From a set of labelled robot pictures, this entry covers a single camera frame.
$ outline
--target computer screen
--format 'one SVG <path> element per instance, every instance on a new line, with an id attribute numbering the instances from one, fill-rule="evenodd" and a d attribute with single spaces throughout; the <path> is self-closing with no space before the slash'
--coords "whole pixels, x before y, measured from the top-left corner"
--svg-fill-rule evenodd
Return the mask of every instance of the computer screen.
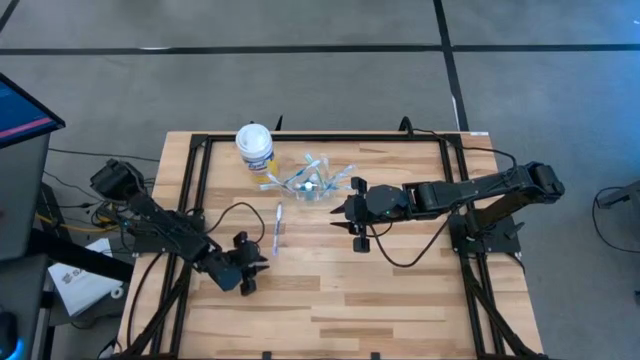
<path id="1" fill-rule="evenodd" d="M 64 121 L 0 74 L 0 148 L 64 127 Z"/>

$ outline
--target wooden tabletop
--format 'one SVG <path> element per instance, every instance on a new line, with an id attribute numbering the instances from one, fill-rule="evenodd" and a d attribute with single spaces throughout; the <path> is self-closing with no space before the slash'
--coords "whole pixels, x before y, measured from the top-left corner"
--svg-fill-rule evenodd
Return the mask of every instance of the wooden tabletop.
<path id="1" fill-rule="evenodd" d="M 177 207 L 191 134 L 167 134 L 153 191 L 154 199 L 166 209 Z M 462 139 L 466 146 L 491 147 L 486 135 L 462 133 Z M 275 143 L 283 171 L 303 166 L 303 156 L 308 152 L 328 155 L 332 172 L 356 164 L 355 174 L 366 179 L 369 186 L 444 180 L 436 143 Z M 452 149 L 450 157 L 459 180 Z M 465 151 L 465 157 L 472 178 L 497 171 L 492 153 Z M 192 189 L 198 169 L 196 166 Z M 189 205 L 193 204 L 194 192 Z M 258 291 L 249 297 L 240 296 L 239 289 L 223 293 L 207 275 L 194 272 L 180 357 L 258 358 L 263 351 L 272 351 L 275 359 L 368 358 L 371 352 L 380 352 L 383 358 L 475 358 L 459 259 L 451 249 L 448 231 L 417 265 L 394 268 L 374 241 L 371 253 L 354 253 L 353 236 L 329 225 L 330 221 L 344 220 L 343 215 L 330 215 L 329 211 L 340 205 L 346 194 L 312 205 L 285 200 L 280 252 L 272 256 L 280 193 L 259 191 L 235 144 L 216 143 L 204 201 L 207 223 L 215 222 L 233 203 L 252 204 L 267 224 L 261 245 L 271 268 L 258 275 Z M 486 206 L 488 201 L 477 205 Z M 434 221 L 395 224 L 381 241 L 393 259 L 409 262 L 444 219 L 441 216 Z M 385 228 L 380 225 L 377 230 Z M 237 207 L 211 236 L 230 249 L 233 236 L 241 230 L 256 239 L 260 225 L 249 209 Z M 136 261 L 131 289 L 137 288 L 152 258 L 145 255 Z M 542 351 L 522 269 L 501 254 L 490 255 L 488 263 L 498 309 L 525 344 Z M 133 318 L 134 338 L 157 309 L 165 266 L 163 256 L 144 283 Z M 129 292 L 118 336 L 125 347 L 133 294 Z M 484 311 L 481 317 L 487 351 L 492 351 Z M 165 351 L 173 318 L 170 313 L 165 324 Z"/>

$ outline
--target yellow cable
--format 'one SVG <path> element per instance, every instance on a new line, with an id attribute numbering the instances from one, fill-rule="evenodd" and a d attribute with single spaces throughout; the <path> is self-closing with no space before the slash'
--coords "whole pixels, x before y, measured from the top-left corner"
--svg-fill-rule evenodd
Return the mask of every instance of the yellow cable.
<path id="1" fill-rule="evenodd" d="M 38 219 L 40 219 L 41 221 L 44 221 L 48 224 L 53 224 L 53 220 L 49 219 L 48 217 L 42 216 L 38 213 L 36 213 L 36 217 Z M 65 228 L 65 229 L 69 229 L 69 230 L 73 230 L 73 231 L 79 231 L 79 232 L 88 232 L 88 233 L 103 233 L 103 232 L 109 232 L 112 230 L 115 230 L 117 228 L 119 228 L 118 225 L 115 226 L 111 226 L 105 229 L 90 229 L 90 228 L 82 228 L 82 227 L 78 227 L 78 226 L 73 226 L 73 225 L 67 225 L 67 224 L 60 224 L 61 227 Z"/>

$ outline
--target white paper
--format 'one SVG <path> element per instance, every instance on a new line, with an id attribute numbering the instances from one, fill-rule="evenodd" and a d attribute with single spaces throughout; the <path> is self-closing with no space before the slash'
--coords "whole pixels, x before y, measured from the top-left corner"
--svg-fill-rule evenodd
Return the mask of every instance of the white paper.
<path id="1" fill-rule="evenodd" d="M 112 256 L 107 238 L 96 240 L 86 248 Z M 122 281 L 95 275 L 64 264 L 50 266 L 49 274 L 60 293 L 69 316 L 78 315 L 111 293 L 111 290 L 122 285 Z"/>

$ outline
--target plastic container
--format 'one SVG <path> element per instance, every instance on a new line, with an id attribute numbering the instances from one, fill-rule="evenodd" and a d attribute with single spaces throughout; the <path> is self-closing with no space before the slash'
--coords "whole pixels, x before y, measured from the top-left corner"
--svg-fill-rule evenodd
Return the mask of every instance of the plastic container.
<path id="1" fill-rule="evenodd" d="M 271 182 L 266 175 L 267 172 L 278 176 L 278 164 L 273 153 L 273 140 L 269 129 L 260 124 L 243 126 L 236 134 L 236 146 L 255 182 Z"/>

